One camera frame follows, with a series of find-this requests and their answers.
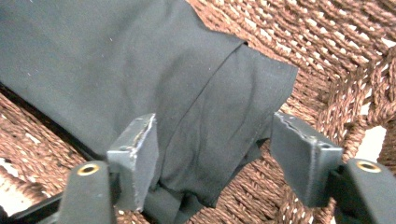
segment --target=clamp jaw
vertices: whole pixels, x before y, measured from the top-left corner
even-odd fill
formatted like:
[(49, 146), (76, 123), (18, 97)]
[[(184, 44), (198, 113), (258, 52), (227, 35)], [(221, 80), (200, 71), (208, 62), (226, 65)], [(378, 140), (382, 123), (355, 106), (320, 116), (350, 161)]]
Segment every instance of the clamp jaw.
[(370, 161), (341, 160), (343, 149), (307, 123), (275, 113), (271, 154), (286, 182), (308, 207), (337, 201), (337, 223), (395, 223), (396, 179), (387, 167)]

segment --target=dark green fabric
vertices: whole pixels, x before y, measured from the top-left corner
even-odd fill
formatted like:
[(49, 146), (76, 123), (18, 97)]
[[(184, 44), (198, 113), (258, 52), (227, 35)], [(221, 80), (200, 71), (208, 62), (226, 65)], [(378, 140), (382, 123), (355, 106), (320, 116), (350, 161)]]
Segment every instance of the dark green fabric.
[(0, 3), (0, 80), (104, 157), (157, 113), (145, 211), (182, 222), (258, 158), (296, 68), (207, 30), (183, 1)]

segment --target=brass rivet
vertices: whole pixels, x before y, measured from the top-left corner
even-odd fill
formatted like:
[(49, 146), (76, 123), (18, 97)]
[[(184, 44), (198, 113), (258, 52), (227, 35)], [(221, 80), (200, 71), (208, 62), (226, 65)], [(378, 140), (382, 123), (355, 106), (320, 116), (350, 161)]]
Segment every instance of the brass rivet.
[(374, 163), (368, 162), (368, 161), (358, 161), (357, 165), (359, 168), (361, 168), (363, 171), (370, 172), (370, 173), (379, 173), (381, 172), (381, 168), (379, 168), (377, 165)]
[(78, 169), (78, 175), (91, 175), (96, 173), (99, 170), (99, 166), (96, 164), (86, 164), (83, 165), (81, 168)]

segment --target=brown wicker surface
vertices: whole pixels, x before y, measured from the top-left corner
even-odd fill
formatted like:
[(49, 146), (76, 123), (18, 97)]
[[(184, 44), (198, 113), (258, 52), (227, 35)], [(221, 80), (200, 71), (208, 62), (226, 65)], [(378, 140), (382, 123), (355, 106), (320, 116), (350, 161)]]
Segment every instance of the brown wicker surface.
[[(366, 130), (386, 128), (378, 161), (396, 174), (396, 48), (386, 42), (396, 42), (396, 1), (189, 2), (207, 27), (237, 35), (263, 54), (300, 68), (281, 110), (344, 147), (344, 160), (356, 155)], [(361, 113), (367, 104), (368, 113)], [(0, 158), (20, 171), (18, 185), (32, 184), (34, 177), (48, 194), (61, 191), (67, 171), (83, 159), (27, 112), (34, 110), (2, 95), (0, 109)], [(190, 223), (328, 223), (331, 217), (331, 206), (303, 207), (264, 147), (262, 158), (221, 193), (218, 208), (204, 209)], [(131, 221), (147, 223), (139, 214), (119, 216), (119, 222)]]

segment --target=wicker basket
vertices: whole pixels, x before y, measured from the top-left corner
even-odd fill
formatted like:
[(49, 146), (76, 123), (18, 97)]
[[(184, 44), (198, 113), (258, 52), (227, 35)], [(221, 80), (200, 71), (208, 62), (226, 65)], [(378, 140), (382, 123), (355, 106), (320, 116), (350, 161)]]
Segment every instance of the wicker basket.
[[(190, 0), (210, 29), (237, 35), (263, 54), (300, 68), (283, 112), (307, 121), (356, 155), (367, 130), (387, 129), (378, 161), (396, 174), (396, 2), (394, 0)], [(71, 167), (84, 162), (56, 127), (7, 90), (0, 95), (0, 192), (32, 204), (64, 188)], [(368, 105), (368, 112), (362, 108)], [(329, 223), (333, 203), (304, 207), (270, 157), (248, 165), (190, 223)], [(119, 212), (120, 223), (147, 223)]]

